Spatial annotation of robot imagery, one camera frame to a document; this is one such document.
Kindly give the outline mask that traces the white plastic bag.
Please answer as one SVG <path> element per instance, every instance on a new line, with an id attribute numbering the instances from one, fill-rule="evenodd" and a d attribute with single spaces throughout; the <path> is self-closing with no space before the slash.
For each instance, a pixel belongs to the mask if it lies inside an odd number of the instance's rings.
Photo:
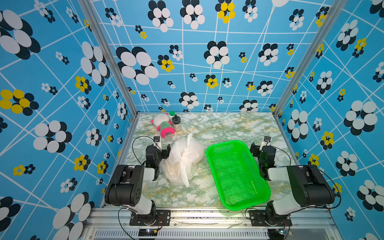
<path id="1" fill-rule="evenodd" d="M 193 134 L 189 134 L 186 138 L 180 138 L 173 143 L 169 157 L 161 162 L 160 166 L 171 183 L 188 188 L 204 153 L 204 146 Z"/>

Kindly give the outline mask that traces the green plastic basket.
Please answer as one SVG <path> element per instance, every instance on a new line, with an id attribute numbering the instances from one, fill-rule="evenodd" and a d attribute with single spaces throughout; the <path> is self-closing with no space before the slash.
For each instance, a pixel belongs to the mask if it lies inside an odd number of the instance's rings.
<path id="1" fill-rule="evenodd" d="M 239 140 L 211 145 L 206 150 L 220 200 L 230 211 L 266 203 L 271 189 L 259 172 L 248 146 Z"/>

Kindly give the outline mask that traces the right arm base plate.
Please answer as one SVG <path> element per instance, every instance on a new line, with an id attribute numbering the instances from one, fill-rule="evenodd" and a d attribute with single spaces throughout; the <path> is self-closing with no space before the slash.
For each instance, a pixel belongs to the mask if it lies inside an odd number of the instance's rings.
<path id="1" fill-rule="evenodd" d="M 293 225 L 291 218 L 288 215 L 280 216 L 271 213 L 266 213 L 265 211 L 260 210 L 248 211 L 248 217 L 253 227 L 283 228 L 291 227 Z"/>

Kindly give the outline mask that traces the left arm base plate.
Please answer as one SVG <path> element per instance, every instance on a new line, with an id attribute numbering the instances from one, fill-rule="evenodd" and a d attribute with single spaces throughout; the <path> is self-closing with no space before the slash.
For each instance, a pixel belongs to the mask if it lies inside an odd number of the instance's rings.
<path id="1" fill-rule="evenodd" d="M 138 215 L 133 213 L 130 219 L 130 226 L 163 227 L 169 226 L 170 220 L 170 210 L 156 210 L 148 215 Z"/>

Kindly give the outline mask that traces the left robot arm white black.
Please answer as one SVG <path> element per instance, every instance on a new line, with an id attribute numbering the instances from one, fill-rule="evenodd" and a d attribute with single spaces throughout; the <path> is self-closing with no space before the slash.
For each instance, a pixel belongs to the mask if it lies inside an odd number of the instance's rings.
<path id="1" fill-rule="evenodd" d="M 156 204 L 142 195 L 145 181 L 156 181 L 160 173 L 160 163 L 169 157 L 171 146 L 165 150 L 154 145 L 146 148 L 144 165 L 118 165 L 105 192 L 105 203 L 115 207 L 125 207 L 142 219 L 156 218 Z"/>

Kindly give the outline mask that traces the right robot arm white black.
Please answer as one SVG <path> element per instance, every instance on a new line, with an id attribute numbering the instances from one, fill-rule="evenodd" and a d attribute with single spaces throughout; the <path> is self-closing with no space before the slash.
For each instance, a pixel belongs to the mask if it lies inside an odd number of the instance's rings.
<path id="1" fill-rule="evenodd" d="M 314 165 L 275 166 L 276 148 L 251 144 L 250 152 L 257 157 L 261 177 L 269 182 L 288 182 L 292 192 L 279 200 L 267 203 L 265 218 L 269 222 L 288 217 L 306 208 L 322 208 L 333 204 L 333 189 L 325 180 L 326 174 Z"/>

